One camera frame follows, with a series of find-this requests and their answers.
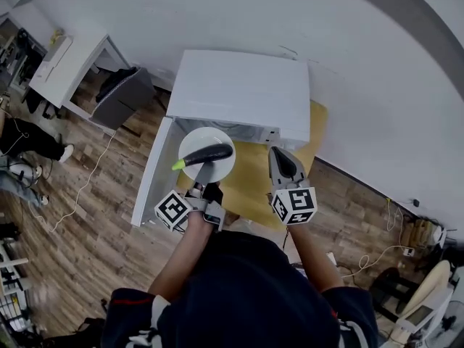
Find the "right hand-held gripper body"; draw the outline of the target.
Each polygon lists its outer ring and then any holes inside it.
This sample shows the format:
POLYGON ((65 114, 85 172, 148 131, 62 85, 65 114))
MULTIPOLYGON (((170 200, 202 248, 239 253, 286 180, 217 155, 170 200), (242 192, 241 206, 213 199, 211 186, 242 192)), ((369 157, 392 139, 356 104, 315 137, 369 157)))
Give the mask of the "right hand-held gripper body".
POLYGON ((271 180, 269 205, 286 226, 308 223, 318 210, 315 188, 308 178, 299 181, 271 180))

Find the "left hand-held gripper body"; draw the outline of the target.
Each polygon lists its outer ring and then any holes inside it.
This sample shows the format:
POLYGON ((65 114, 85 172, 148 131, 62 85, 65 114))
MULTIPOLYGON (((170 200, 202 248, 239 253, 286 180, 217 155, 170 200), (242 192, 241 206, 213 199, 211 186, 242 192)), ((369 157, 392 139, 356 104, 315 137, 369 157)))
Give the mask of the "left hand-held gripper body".
POLYGON ((157 218, 170 230, 178 230, 190 212, 199 212, 204 221, 215 231, 222 231, 225 209, 222 207, 223 192, 217 183, 206 186, 195 182, 185 193, 172 190, 154 208, 157 218))

